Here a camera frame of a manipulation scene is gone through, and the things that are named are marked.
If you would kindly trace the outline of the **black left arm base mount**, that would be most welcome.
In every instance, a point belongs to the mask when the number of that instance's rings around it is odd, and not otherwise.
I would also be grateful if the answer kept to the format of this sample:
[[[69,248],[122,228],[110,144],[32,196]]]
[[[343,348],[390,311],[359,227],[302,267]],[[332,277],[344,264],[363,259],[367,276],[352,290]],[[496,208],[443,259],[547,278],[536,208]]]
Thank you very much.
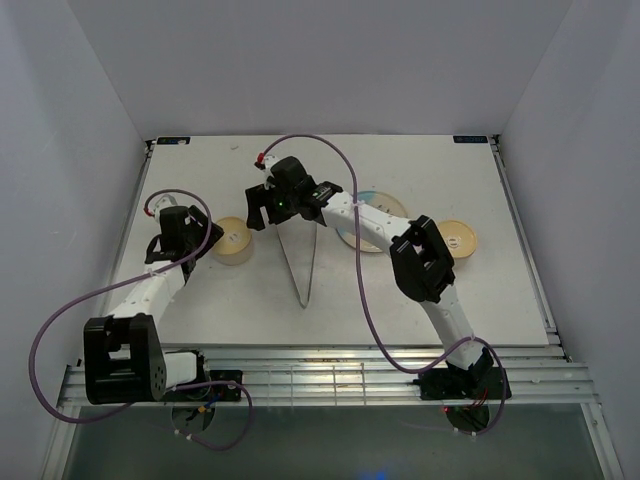
[[[199,375],[191,385],[206,383],[210,381],[227,381],[236,384],[243,383],[242,370],[207,370],[204,374]],[[164,402],[198,402],[206,404],[213,402],[239,402],[241,400],[241,391],[234,386],[227,384],[209,385],[196,389],[168,391],[162,398]]]

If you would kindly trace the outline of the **steel lunch bowl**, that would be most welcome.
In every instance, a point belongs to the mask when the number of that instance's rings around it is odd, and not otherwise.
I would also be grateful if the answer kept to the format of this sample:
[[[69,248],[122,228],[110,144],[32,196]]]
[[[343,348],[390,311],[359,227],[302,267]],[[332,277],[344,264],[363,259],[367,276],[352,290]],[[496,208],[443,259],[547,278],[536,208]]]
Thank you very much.
[[[214,258],[227,266],[237,266],[247,262],[253,252],[253,239],[239,234],[224,236],[212,249]]]
[[[477,241],[474,238],[449,237],[446,244],[454,259],[469,258],[477,249]]]

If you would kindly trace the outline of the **wooden round lid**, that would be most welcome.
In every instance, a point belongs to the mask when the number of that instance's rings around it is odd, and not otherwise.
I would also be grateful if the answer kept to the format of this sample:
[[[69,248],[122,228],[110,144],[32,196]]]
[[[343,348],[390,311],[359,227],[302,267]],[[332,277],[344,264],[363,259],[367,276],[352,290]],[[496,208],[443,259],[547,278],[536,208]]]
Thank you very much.
[[[473,255],[478,246],[476,232],[466,223],[458,220],[444,220],[438,229],[454,259],[465,259]]]
[[[238,257],[251,249],[252,235],[243,219],[227,216],[217,220],[216,224],[223,229],[223,236],[213,248],[213,252],[217,256]]]

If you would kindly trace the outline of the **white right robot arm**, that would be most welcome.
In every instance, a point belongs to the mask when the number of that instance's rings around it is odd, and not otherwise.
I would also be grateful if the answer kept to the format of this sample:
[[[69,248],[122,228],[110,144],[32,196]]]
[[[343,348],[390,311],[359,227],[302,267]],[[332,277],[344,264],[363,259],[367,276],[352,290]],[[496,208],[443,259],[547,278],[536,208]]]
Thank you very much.
[[[248,228],[259,231],[266,223],[279,225],[299,215],[375,246],[389,256],[397,287],[422,307],[442,342],[447,353],[444,384],[464,397],[487,386],[493,359],[463,310],[454,285],[454,259],[432,219],[384,213],[334,183],[316,182],[293,156],[262,154],[255,166],[264,180],[245,191]]]

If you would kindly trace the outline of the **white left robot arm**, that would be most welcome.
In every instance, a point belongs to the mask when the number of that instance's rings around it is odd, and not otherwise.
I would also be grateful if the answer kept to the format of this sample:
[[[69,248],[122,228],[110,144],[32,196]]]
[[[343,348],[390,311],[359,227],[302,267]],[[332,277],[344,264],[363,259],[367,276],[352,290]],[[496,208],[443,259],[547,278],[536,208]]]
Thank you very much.
[[[212,376],[197,351],[163,351],[158,325],[197,260],[224,230],[194,205],[160,208],[154,218],[160,233],[146,249],[150,276],[136,283],[106,316],[84,326],[85,390],[93,405],[159,401],[177,386],[197,400],[212,387]]]

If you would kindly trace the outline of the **stainless steel slotted tongs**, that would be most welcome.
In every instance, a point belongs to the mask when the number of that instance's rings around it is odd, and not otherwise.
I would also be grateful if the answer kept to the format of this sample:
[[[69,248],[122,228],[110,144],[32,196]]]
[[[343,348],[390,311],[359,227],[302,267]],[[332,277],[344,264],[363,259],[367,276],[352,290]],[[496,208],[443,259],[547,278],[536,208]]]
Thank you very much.
[[[276,232],[299,305],[310,303],[317,248],[318,225],[294,217],[276,226]]]

